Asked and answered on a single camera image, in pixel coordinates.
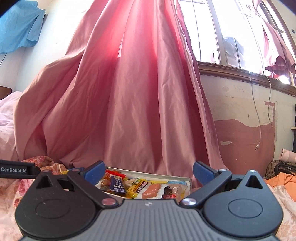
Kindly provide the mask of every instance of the silver bolt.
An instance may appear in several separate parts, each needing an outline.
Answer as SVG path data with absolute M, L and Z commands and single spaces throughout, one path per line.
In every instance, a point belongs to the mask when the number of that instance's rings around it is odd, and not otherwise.
M 114 198 L 104 198 L 102 204 L 104 206 L 114 206 L 117 204 L 117 201 Z
M 181 202 L 185 206 L 194 206 L 197 203 L 197 201 L 191 197 L 184 198 Z

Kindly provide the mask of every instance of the blue fabric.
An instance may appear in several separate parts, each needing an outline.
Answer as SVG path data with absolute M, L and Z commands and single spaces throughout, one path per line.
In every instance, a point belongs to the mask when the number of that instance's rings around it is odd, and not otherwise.
M 0 18 L 0 54 L 38 42 L 45 10 L 37 5 L 36 1 L 20 0 Z

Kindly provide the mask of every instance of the yellow snack package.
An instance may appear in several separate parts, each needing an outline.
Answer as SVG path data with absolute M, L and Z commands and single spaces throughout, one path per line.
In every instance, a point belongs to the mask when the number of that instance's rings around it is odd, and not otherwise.
M 135 198 L 140 193 L 140 191 L 149 184 L 149 182 L 142 178 L 137 178 L 136 181 L 128 188 L 127 193 Z

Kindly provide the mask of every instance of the pink curtain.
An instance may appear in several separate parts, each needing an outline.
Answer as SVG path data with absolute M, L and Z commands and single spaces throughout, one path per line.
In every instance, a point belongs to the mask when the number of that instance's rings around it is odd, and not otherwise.
M 95 0 L 65 57 L 21 96 L 14 125 L 20 160 L 187 177 L 195 160 L 224 167 L 174 0 Z
M 253 10 L 259 16 L 257 8 L 261 1 L 252 0 Z M 265 69 L 275 74 L 275 77 L 288 75 L 289 72 L 296 74 L 295 60 L 284 40 L 269 22 L 261 17 L 260 20 L 264 43 L 259 43 L 259 45 L 262 47 Z

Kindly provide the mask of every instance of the gray gripper base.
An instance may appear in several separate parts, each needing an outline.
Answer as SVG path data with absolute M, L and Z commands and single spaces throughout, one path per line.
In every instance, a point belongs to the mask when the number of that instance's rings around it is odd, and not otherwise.
M 179 207 L 174 200 L 125 200 L 118 208 L 103 210 L 85 232 L 65 240 L 234 241 L 241 239 L 217 233 L 203 222 L 196 210 Z M 269 236 L 260 240 L 278 239 Z M 34 241 L 34 239 L 24 237 L 22 241 Z

